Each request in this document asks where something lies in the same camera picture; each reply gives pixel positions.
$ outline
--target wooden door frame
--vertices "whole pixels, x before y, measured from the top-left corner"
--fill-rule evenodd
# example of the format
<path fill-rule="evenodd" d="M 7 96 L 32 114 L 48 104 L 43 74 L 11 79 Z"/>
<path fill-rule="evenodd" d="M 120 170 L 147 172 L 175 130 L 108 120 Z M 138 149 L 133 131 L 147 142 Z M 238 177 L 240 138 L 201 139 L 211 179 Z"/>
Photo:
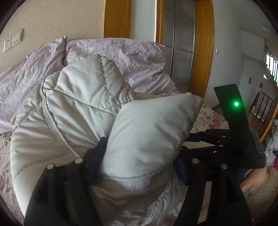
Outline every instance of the wooden door frame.
<path fill-rule="evenodd" d="M 103 38 L 129 38 L 131 0 L 105 0 Z"/>
<path fill-rule="evenodd" d="M 156 42 L 163 43 L 163 0 L 157 0 Z M 195 44 L 188 91 L 205 97 L 214 45 L 214 17 L 211 0 L 195 0 Z"/>
<path fill-rule="evenodd" d="M 163 43 L 164 0 L 157 0 L 156 42 Z M 209 81 L 214 44 L 212 0 L 195 0 L 195 44 L 188 91 L 205 97 Z M 106 0 L 103 16 L 103 37 L 129 38 L 131 0 Z"/>

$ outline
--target human hand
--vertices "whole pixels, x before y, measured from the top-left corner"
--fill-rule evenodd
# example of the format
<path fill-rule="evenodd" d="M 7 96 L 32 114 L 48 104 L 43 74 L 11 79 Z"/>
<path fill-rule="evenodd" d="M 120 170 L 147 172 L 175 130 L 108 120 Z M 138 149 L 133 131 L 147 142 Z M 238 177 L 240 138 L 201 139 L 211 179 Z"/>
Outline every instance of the human hand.
<path fill-rule="evenodd" d="M 250 192 L 253 192 L 265 184 L 268 176 L 267 166 L 261 169 L 253 169 L 241 182 L 240 189 L 244 192 L 251 188 Z"/>

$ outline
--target wooden floor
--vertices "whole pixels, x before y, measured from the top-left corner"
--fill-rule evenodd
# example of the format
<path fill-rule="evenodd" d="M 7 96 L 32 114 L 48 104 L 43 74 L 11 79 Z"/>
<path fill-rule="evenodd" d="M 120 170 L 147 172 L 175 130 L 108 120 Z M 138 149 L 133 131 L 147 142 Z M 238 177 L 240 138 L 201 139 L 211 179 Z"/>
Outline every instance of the wooden floor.
<path fill-rule="evenodd" d="M 258 117 L 253 115 L 252 113 L 249 113 L 247 116 L 248 124 L 249 124 L 249 130 L 255 131 L 259 137 L 261 137 L 265 131 L 265 123 L 263 123 Z"/>
<path fill-rule="evenodd" d="M 223 115 L 222 109 L 220 105 L 213 109 L 220 115 Z M 248 110 L 246 110 L 246 116 L 249 124 L 250 131 L 255 131 L 259 137 L 263 135 L 266 130 L 266 124 L 260 121 L 255 115 L 251 114 Z"/>

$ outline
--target fingernail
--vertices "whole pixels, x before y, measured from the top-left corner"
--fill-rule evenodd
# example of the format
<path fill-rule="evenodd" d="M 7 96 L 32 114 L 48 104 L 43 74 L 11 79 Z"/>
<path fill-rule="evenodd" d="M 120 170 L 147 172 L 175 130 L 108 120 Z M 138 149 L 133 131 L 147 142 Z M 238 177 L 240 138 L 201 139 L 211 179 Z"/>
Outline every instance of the fingernail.
<path fill-rule="evenodd" d="M 241 189 L 242 192 L 247 190 L 247 188 L 244 185 L 240 185 L 240 189 Z"/>

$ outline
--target wooden railing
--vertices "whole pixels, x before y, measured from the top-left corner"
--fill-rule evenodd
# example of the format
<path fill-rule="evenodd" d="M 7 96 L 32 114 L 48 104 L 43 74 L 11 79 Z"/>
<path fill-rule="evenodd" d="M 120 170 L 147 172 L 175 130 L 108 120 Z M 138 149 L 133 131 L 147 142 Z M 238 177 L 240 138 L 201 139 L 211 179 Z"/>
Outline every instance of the wooden railing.
<path fill-rule="evenodd" d="M 262 121 L 263 123 L 266 122 L 267 117 L 270 113 L 270 110 L 273 106 L 274 100 L 268 96 L 267 94 L 265 94 L 264 92 L 262 92 L 262 83 L 260 84 L 260 88 L 258 90 L 258 93 L 250 107 L 250 113 L 252 113 L 253 115 L 255 115 L 260 121 Z"/>
<path fill-rule="evenodd" d="M 271 53 L 271 51 L 269 50 L 269 48 L 267 46 L 265 46 L 265 49 L 264 49 L 264 59 L 263 59 L 263 62 L 261 62 L 261 65 L 263 66 L 263 68 L 265 70 L 265 75 L 266 75 L 267 79 L 271 79 L 271 83 L 272 83 L 274 89 L 276 90 L 276 96 L 274 98 L 274 101 L 272 101 L 272 99 L 271 99 L 272 107 L 268 113 L 268 117 L 266 117 L 264 119 L 263 126 L 260 128 L 260 131 L 258 132 L 260 142 L 262 143 L 265 140 L 265 138 L 267 137 L 268 133 L 271 131 L 271 128 L 273 126 L 272 119 L 277 118 L 277 115 L 278 115 L 278 87 L 277 87 L 278 60 L 273 56 L 273 54 Z"/>

